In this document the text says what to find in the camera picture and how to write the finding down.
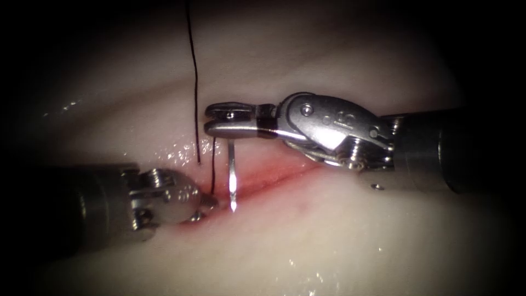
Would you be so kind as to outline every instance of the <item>metal pin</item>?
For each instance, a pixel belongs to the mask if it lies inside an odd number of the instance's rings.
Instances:
[[[234,162],[234,140],[228,140],[228,189],[230,190],[230,208],[232,212],[236,211],[236,190],[237,190],[237,177],[236,177],[236,166]]]

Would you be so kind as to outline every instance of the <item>surgical needle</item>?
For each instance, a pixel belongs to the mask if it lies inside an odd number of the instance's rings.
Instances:
[[[236,211],[236,190],[237,190],[237,177],[236,177],[236,166],[234,161],[234,140],[228,140],[228,189],[230,190],[230,208],[232,212]]]

